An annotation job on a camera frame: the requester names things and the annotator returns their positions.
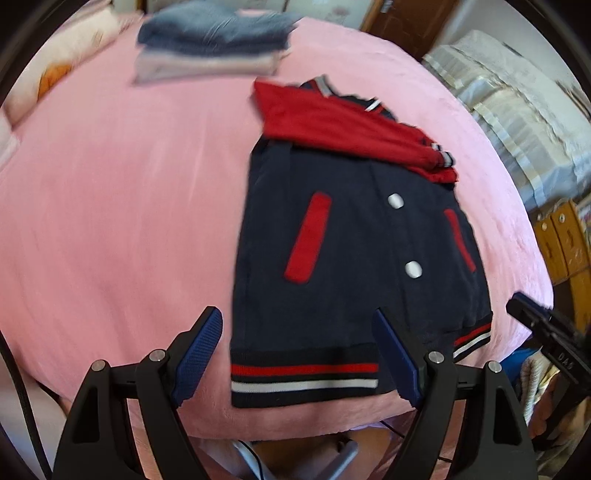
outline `black cable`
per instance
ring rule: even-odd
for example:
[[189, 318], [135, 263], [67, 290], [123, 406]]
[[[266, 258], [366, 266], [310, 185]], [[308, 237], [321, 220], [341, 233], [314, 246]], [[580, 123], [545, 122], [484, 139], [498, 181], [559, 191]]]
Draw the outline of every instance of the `black cable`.
[[[391, 432], [394, 432], [396, 435], [398, 435], [400, 438], [405, 439], [406, 435], [403, 435], [402, 433], [400, 433], [398, 430], [395, 430], [394, 427], [392, 427], [391, 425], [388, 425], [385, 421], [380, 420], [380, 423], [382, 425], [384, 425], [388, 430], [390, 430]], [[445, 458], [445, 457], [437, 457], [437, 460], [441, 460], [442, 462], [446, 462], [446, 463], [451, 463], [452, 461], [449, 458]]]
[[241, 444], [243, 444], [248, 451], [252, 454], [252, 456], [256, 459], [256, 462], [258, 463], [259, 466], [259, 477], [261, 480], [265, 480], [265, 476], [262, 473], [262, 462], [261, 459], [258, 457], [258, 455], [256, 454], [256, 452], [251, 448], [250, 445], [247, 444], [247, 442], [243, 442], [242, 440], [238, 440]]
[[18, 400], [21, 403], [22, 415], [25, 418], [25, 424], [27, 425], [27, 431], [31, 439], [31, 444], [33, 445], [33, 450], [35, 450], [37, 461], [41, 466], [41, 470], [43, 471], [45, 478], [47, 480], [51, 480], [51, 467], [49, 466], [47, 456], [45, 455], [45, 450], [43, 449], [43, 444], [41, 443], [39, 430], [37, 430], [35, 415], [33, 414], [31, 401], [29, 400], [29, 395], [27, 394], [27, 388], [25, 386], [25, 382], [22, 380], [17, 363], [12, 356], [12, 352], [10, 351], [6, 339], [2, 335], [2, 332], [0, 332], [0, 355], [2, 355], [2, 358], [4, 358], [4, 362], [8, 368], [8, 373], [10, 374], [12, 383], [14, 383], [14, 388], [17, 391]]

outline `button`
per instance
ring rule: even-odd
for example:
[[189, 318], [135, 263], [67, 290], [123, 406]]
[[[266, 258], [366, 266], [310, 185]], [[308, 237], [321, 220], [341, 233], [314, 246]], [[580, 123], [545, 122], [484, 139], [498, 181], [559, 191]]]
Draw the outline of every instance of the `button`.
[[402, 205], [404, 205], [404, 200], [398, 193], [393, 193], [388, 197], [388, 203], [398, 210]]
[[421, 265], [419, 265], [419, 263], [415, 262], [414, 260], [412, 262], [408, 262], [404, 269], [407, 271], [407, 275], [410, 278], [418, 278], [423, 274]]

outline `wooden door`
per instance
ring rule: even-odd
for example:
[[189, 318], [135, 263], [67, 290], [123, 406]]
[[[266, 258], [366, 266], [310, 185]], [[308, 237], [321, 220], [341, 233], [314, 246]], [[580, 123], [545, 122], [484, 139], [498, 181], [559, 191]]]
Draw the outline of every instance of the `wooden door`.
[[457, 0], [378, 0], [375, 19], [367, 29], [394, 42], [417, 60], [425, 55]]

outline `pocket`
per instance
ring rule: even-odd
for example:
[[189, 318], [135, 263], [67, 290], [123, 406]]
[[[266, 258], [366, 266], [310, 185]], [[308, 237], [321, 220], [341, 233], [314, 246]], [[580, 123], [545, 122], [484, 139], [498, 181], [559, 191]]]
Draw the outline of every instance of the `pocket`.
[[468, 269], [470, 272], [474, 273], [476, 271], [476, 264], [474, 260], [470, 256], [470, 252], [466, 248], [466, 244], [464, 243], [464, 237], [462, 236], [462, 229], [460, 228], [460, 221], [457, 219], [456, 212], [451, 208], [447, 208], [443, 211], [445, 216], [447, 217], [447, 221], [449, 225], [452, 227], [453, 239], [456, 242], [456, 246], [460, 251]]
[[312, 195], [283, 273], [287, 280], [303, 284], [312, 276], [326, 233], [331, 204], [332, 199], [325, 193]]

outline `metal screw head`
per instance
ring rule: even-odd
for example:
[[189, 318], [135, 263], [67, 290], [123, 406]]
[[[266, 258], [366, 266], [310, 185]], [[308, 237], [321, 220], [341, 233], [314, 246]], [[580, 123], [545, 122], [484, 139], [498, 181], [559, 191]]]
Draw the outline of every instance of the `metal screw head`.
[[488, 362], [488, 368], [491, 370], [491, 372], [494, 372], [496, 374], [503, 370], [501, 364], [499, 362], [495, 362], [494, 360], [492, 362]]
[[445, 360], [445, 357], [440, 352], [429, 352], [428, 358], [434, 364], [443, 363], [443, 361]]
[[164, 360], [165, 356], [166, 356], [166, 351], [159, 348], [157, 350], [152, 350], [150, 352], [149, 359], [152, 360], [153, 362], [161, 362], [162, 360]]
[[96, 360], [96, 361], [92, 362], [92, 365], [90, 366], [90, 368], [92, 369], [93, 372], [100, 372], [106, 366], [107, 366], [107, 362], [105, 362], [104, 360]]

